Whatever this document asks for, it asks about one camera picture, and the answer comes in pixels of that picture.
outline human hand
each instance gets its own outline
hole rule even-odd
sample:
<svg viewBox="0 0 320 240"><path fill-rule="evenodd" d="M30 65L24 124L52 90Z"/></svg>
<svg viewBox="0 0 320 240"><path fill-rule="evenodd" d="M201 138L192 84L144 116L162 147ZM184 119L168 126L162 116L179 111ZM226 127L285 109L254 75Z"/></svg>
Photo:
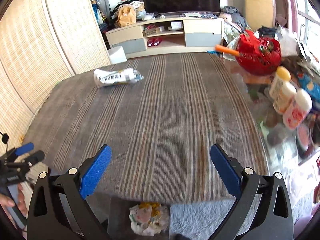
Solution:
<svg viewBox="0 0 320 240"><path fill-rule="evenodd" d="M26 203L24 201L24 194L22 193L23 187L21 184L18 184L17 187L18 187L18 201L19 201L17 207L21 211L21 213L25 216L27 214L28 210L26 207ZM2 206L4 212L7 214L9 219L12 220L12 216L8 212L7 207L14 207L16 205L14 203L14 201L12 199L10 199L9 197L2 195L0 193L0 205Z"/></svg>

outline white bottle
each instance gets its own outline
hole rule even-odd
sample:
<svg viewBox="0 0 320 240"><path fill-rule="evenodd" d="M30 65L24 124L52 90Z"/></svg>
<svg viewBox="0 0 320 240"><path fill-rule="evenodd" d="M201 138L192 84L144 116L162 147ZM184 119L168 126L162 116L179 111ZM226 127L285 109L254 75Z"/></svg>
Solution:
<svg viewBox="0 0 320 240"><path fill-rule="evenodd" d="M289 82L290 79L290 72L285 67L280 66L277 68L275 79L273 80L273 83L269 90L269 95L273 100L276 100L284 82Z"/></svg>
<svg viewBox="0 0 320 240"><path fill-rule="evenodd" d="M311 108L312 100L308 92L298 89L294 100L282 116L284 125L290 130L295 130L309 114Z"/></svg>
<svg viewBox="0 0 320 240"><path fill-rule="evenodd" d="M289 82L284 82L276 101L273 102L273 108L275 111L278 114L284 114L296 94L297 91L295 87Z"/></svg>

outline wooden tv stand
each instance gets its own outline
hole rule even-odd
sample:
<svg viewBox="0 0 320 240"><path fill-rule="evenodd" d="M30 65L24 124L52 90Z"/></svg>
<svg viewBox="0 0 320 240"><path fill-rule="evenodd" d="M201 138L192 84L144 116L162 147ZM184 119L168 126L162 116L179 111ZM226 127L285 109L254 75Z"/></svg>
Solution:
<svg viewBox="0 0 320 240"><path fill-rule="evenodd" d="M172 21L182 21L183 30L169 31ZM165 31L143 36L143 30L150 24L164 26ZM106 33L110 46L122 46L127 58L143 57L167 53L207 52L221 44L224 34L223 19L201 19L194 17L167 16L165 19L140 21ZM152 37L161 37L158 46L148 47Z"/></svg>

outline striped rug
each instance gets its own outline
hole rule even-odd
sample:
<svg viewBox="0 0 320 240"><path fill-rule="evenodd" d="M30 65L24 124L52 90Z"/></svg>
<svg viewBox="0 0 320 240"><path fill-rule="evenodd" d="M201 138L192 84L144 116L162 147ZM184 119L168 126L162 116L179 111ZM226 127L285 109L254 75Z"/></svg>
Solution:
<svg viewBox="0 0 320 240"><path fill-rule="evenodd" d="M108 144L112 161L97 191L128 199L192 203L230 197L209 158L219 143L244 167L267 174L260 137L245 101L218 57L170 54L129 60L135 85L97 89L89 71L59 83L25 142L65 172Z"/></svg>

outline metal screw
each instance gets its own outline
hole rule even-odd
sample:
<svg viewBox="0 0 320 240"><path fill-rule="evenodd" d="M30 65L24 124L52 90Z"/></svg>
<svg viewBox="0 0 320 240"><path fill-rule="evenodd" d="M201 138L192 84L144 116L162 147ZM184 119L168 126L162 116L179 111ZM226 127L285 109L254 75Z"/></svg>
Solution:
<svg viewBox="0 0 320 240"><path fill-rule="evenodd" d="M70 175L76 174L77 171L78 171L78 170L77 170L76 168L71 168L71 169L69 170L69 174L70 174Z"/></svg>
<svg viewBox="0 0 320 240"><path fill-rule="evenodd" d="M278 178L278 179L282 179L282 175L281 175L279 172L277 172L275 176L276 176L276 178Z"/></svg>
<svg viewBox="0 0 320 240"><path fill-rule="evenodd" d="M47 176L47 173L46 172L41 172L40 175L39 175L39 178L43 179Z"/></svg>
<svg viewBox="0 0 320 240"><path fill-rule="evenodd" d="M245 169L244 169L244 172L245 172L246 174L252 175L252 174L253 174L253 169L251 169L251 168L245 168Z"/></svg>

